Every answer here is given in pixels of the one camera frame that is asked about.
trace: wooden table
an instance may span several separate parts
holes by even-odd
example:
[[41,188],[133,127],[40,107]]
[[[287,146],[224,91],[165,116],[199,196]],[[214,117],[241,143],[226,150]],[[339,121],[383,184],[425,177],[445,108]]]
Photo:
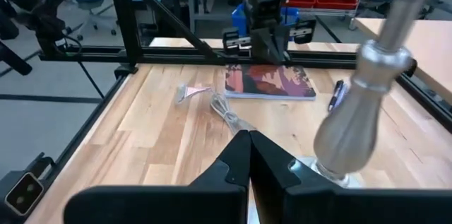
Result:
[[[356,26],[376,37],[383,25],[383,19],[356,18]],[[417,60],[415,75],[452,103],[452,22],[443,20],[418,20],[405,46]]]
[[[219,40],[209,40],[212,46]],[[153,46],[188,46],[156,39]],[[291,49],[354,51],[356,45],[311,43]],[[230,100],[232,109],[295,156],[313,155],[313,140],[336,80],[351,71],[306,69],[315,101]],[[27,223],[62,222],[76,192],[99,184],[188,184],[232,135],[210,108],[210,96],[174,105],[180,83],[224,90],[222,66],[141,64],[129,76],[66,164]],[[395,84],[383,102],[379,141],[357,175],[367,187],[452,188],[452,136]]]

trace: metal shelf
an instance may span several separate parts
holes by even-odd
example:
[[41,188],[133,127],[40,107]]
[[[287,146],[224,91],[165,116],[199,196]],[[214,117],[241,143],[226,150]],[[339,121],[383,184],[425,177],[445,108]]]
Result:
[[355,9],[327,9],[327,8],[299,8],[299,12],[303,14],[315,16],[350,16],[354,17]]

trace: book cover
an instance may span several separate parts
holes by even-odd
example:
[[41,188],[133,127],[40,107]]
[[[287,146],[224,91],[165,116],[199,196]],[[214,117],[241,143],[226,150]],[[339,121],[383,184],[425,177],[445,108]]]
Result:
[[227,65],[226,96],[313,100],[316,92],[301,66]]

